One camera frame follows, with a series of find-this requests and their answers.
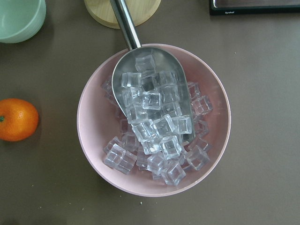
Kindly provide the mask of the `orange fruit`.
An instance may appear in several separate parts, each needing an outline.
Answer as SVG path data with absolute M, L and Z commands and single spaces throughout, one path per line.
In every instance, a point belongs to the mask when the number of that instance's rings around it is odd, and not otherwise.
M 18 98 L 0 101 L 0 139 L 16 142 L 31 136 L 37 129 L 39 114 L 35 106 Z

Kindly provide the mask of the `metal ice scoop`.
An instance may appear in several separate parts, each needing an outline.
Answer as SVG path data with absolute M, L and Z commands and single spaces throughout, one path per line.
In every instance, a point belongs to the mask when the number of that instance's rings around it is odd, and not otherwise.
M 156 75 L 161 71 L 172 71 L 179 83 L 179 103 L 183 114 L 192 117 L 187 79 L 180 62 L 159 46 L 141 45 L 126 2 L 112 0 L 110 3 L 128 48 L 128 52 L 116 64 L 112 75 L 112 92 L 121 111 L 126 113 L 126 104 L 122 96 L 125 88 L 152 87 L 154 81 L 146 76 Z

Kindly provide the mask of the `round wooden stand base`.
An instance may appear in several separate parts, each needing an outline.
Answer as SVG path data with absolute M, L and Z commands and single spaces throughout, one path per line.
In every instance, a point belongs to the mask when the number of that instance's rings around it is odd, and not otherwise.
M 126 1 L 135 26 L 149 20 L 159 8 L 160 3 L 160 0 Z M 89 14 L 98 23 L 109 28 L 119 29 L 119 24 L 109 0 L 85 0 L 84 4 Z

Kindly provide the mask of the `pink bowl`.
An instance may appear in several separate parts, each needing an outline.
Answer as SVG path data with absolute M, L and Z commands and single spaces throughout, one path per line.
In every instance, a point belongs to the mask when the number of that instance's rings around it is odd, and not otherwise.
M 138 196 L 163 197 L 181 193 L 200 183 L 215 168 L 228 143 L 231 128 L 231 110 L 226 91 L 215 72 L 199 57 L 176 46 L 158 44 L 172 53 L 184 68 L 186 78 L 197 82 L 212 103 L 213 110 L 204 118 L 209 126 L 205 140 L 212 145 L 209 162 L 199 171 L 189 170 L 176 186 L 153 180 L 150 172 L 134 167 L 125 175 L 103 162 L 103 148 L 120 135 L 116 108 L 105 98 L 101 85 L 113 73 L 116 63 L 126 53 L 122 50 L 104 61 L 92 74 L 82 92 L 77 110 L 77 131 L 82 150 L 94 170 L 113 186 Z

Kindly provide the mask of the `mint green bowl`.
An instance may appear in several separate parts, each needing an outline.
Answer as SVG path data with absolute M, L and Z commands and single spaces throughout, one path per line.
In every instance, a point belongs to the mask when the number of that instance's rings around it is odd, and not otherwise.
M 44 0 L 2 0 L 0 2 L 0 41 L 19 43 L 33 37 L 46 16 Z

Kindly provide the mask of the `black framed tray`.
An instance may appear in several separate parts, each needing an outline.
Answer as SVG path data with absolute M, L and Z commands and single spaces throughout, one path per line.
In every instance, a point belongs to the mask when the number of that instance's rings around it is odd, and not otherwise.
M 299 13 L 299 0 L 209 0 L 210 15 Z

